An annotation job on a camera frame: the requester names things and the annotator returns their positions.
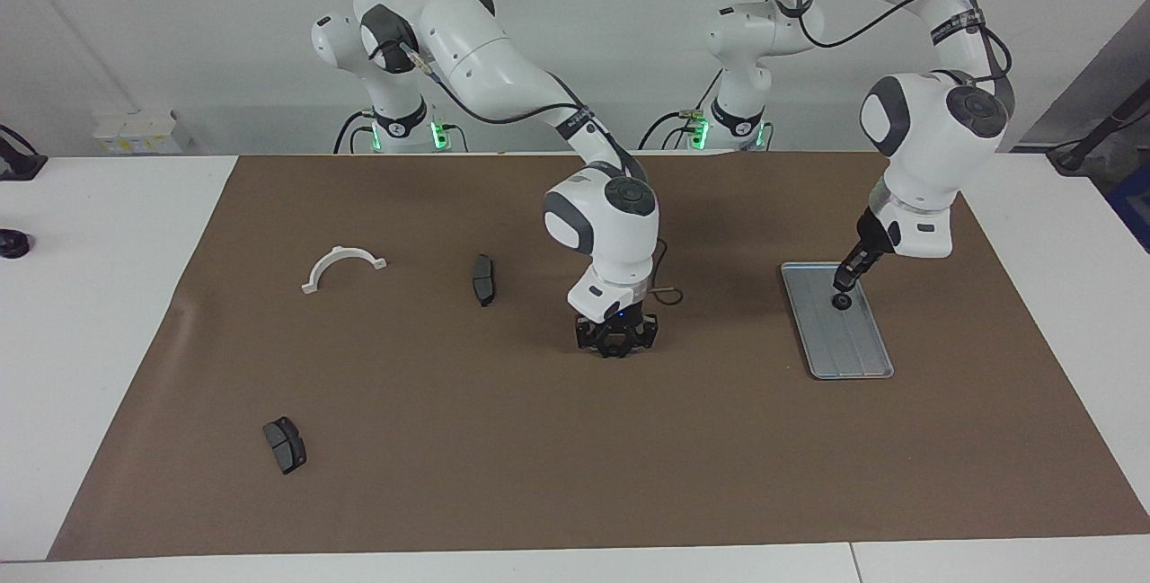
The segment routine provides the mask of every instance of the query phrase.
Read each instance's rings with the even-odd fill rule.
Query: green led light
[[[691,137],[691,146],[695,149],[703,149],[707,146],[707,132],[711,131],[711,123],[707,121],[698,121],[695,124],[695,133]]]
[[[431,121],[431,140],[435,141],[436,149],[443,149],[447,146],[447,132],[444,132],[442,125],[436,121]]]

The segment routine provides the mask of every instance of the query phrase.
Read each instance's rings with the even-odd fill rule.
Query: brown paper
[[[882,158],[645,160],[685,300],[622,361],[575,347],[542,225],[577,163],[243,158],[51,558],[1150,531],[961,201],[951,259],[865,278],[895,378],[816,382],[779,267],[845,255]],[[389,267],[305,296],[332,246]]]

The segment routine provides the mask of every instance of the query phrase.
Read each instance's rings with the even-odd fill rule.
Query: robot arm
[[[585,162],[544,199],[547,232],[591,256],[567,300],[596,324],[642,307],[659,228],[645,172],[569,89],[516,49],[491,0],[383,0],[363,14],[361,34],[384,70],[420,68],[480,121],[538,117],[554,128]]]
[[[359,24],[342,14],[325,14],[312,26],[312,47],[330,67],[362,80],[371,99],[373,129],[383,152],[435,152],[435,132],[415,72],[391,75],[367,59]]]
[[[944,69],[887,76],[862,103],[862,131],[890,166],[859,218],[859,244],[835,277],[842,292],[835,306],[843,309],[845,292],[883,254],[950,255],[950,207],[998,148],[1014,109],[976,0],[920,0],[907,10],[931,28]]]
[[[770,91],[762,59],[814,47],[799,28],[799,13],[819,38],[823,15],[815,0],[743,2],[719,10],[707,38],[707,51],[722,63],[719,92],[708,108],[708,148],[746,149],[753,144]]]

